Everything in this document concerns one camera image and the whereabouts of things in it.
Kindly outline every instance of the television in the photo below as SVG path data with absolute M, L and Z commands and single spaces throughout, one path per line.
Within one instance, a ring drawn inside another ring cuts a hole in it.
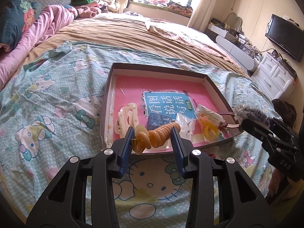
M 289 21 L 272 15 L 265 36 L 300 62 L 304 54 L 304 32 Z

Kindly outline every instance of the white cabinet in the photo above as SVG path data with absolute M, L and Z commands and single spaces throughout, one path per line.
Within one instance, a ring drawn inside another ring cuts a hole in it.
M 252 79 L 271 100 L 286 99 L 295 88 L 294 78 L 269 53 L 253 73 Z

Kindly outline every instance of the clear plastic bag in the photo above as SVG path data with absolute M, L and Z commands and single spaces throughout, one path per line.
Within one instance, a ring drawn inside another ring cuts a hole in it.
M 249 118 L 266 129 L 270 128 L 268 116 L 264 112 L 250 105 L 238 104 L 234 108 L 234 113 L 235 119 L 237 119 L 240 124 L 242 124 L 244 119 Z
M 180 125 L 179 135 L 183 139 L 187 139 L 192 142 L 192 135 L 195 128 L 196 119 L 191 119 L 184 116 L 182 113 L 177 113 L 175 122 Z

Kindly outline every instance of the dark teal pillow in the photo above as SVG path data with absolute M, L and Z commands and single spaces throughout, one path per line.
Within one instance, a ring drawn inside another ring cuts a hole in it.
M 6 52 L 16 48 L 22 34 L 34 24 L 40 11 L 39 2 L 10 0 L 0 15 L 0 47 Z

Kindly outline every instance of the pink blanket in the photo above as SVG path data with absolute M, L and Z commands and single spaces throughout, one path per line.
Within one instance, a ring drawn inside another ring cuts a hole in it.
M 17 47 L 0 56 L 0 90 L 16 72 L 32 48 L 69 25 L 74 15 L 61 5 L 45 7 L 37 21 L 24 33 Z

